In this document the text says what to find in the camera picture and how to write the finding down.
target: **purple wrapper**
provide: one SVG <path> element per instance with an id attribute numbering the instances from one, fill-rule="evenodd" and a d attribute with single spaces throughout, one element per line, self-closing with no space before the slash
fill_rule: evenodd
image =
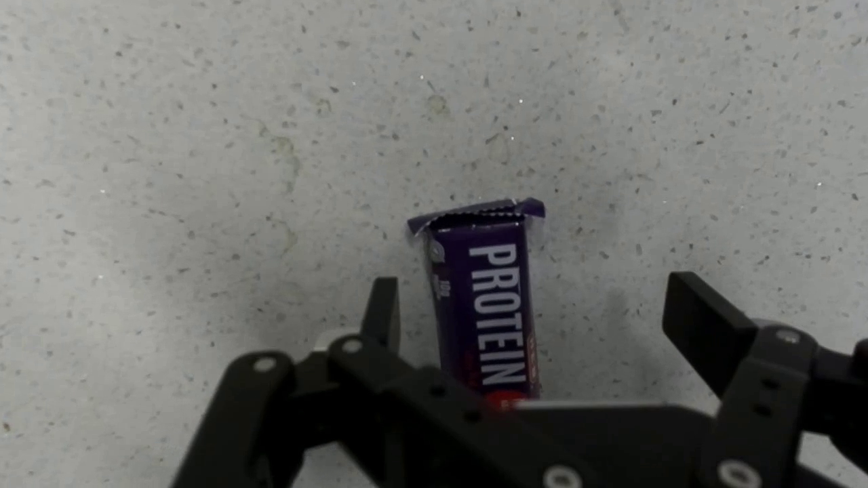
<path id="1" fill-rule="evenodd" d="M 491 199 L 409 218 L 426 236 L 442 369 L 491 404 L 541 392 L 526 218 L 542 199 Z"/>

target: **protein bar wrapper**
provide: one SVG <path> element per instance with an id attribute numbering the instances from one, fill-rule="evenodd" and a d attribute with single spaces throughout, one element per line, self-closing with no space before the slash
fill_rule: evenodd
<path id="1" fill-rule="evenodd" d="M 409 218 L 426 236 L 442 369 L 491 404 L 538 397 L 526 221 L 542 199 L 491 199 Z"/>

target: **white speckled surface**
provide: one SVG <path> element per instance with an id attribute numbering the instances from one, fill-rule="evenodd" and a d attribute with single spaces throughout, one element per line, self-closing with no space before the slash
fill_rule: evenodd
<path id="1" fill-rule="evenodd" d="M 222 365 L 352 327 L 377 274 L 434 357 L 403 225 L 472 198 L 550 206 L 550 397 L 711 404 L 674 267 L 850 350 L 865 53 L 865 0 L 7 0 L 4 485 L 168 485 Z"/>

